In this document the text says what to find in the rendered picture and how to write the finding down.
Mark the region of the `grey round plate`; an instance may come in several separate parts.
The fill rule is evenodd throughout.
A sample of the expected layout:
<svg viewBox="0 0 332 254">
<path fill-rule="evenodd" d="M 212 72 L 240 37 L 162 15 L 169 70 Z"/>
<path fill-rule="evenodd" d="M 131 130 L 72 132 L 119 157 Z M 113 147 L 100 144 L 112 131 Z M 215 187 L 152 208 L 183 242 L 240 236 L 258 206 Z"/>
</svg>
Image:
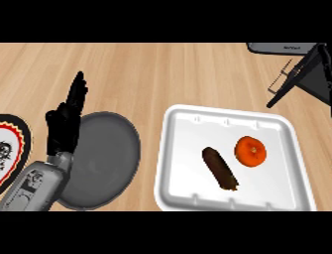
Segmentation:
<svg viewBox="0 0 332 254">
<path fill-rule="evenodd" d="M 110 203 L 131 183 L 138 162 L 140 139 L 127 118 L 107 111 L 85 115 L 62 206 L 93 210 Z"/>
</svg>

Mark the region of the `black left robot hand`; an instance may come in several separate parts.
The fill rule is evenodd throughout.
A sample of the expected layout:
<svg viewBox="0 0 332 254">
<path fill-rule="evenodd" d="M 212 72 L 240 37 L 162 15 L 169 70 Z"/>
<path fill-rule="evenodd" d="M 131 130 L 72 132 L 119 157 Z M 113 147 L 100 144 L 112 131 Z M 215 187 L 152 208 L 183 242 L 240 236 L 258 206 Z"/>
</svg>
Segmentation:
<svg viewBox="0 0 332 254">
<path fill-rule="evenodd" d="M 47 155 L 72 153 L 78 145 L 84 97 L 87 94 L 82 72 L 73 78 L 66 100 L 45 113 L 48 127 Z"/>
</svg>

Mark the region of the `dark grey appliance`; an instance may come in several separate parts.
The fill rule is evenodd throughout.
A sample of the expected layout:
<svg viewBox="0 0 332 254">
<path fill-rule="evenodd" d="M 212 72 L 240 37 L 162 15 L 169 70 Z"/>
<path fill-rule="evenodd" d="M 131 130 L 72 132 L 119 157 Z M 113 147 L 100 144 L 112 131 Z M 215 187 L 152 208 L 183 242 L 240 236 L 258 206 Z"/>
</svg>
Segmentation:
<svg viewBox="0 0 332 254">
<path fill-rule="evenodd" d="M 264 55 L 304 56 L 314 43 L 246 43 L 251 53 Z"/>
</svg>

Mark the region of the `white rectangular tray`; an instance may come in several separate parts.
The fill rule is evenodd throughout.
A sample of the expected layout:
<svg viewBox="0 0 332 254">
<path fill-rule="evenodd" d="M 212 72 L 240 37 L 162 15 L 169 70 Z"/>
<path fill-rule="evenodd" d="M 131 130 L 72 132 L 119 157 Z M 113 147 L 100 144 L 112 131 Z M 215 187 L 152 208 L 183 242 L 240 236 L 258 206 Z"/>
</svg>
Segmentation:
<svg viewBox="0 0 332 254">
<path fill-rule="evenodd" d="M 264 145 L 255 167 L 234 156 L 240 137 Z M 237 179 L 220 188 L 202 150 L 220 153 Z M 153 196 L 165 211 L 313 211 L 315 203 L 293 127 L 276 114 L 175 104 L 163 114 Z"/>
</svg>

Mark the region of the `orange round fruit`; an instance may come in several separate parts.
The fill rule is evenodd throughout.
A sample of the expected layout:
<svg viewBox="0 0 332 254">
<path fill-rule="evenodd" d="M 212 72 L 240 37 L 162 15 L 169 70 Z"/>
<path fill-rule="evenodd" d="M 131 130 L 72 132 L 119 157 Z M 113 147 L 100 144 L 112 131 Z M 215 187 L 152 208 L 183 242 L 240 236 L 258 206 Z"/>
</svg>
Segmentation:
<svg viewBox="0 0 332 254">
<path fill-rule="evenodd" d="M 265 159 L 265 147 L 259 140 L 242 136 L 234 145 L 234 156 L 240 164 L 249 168 L 258 166 Z"/>
</svg>

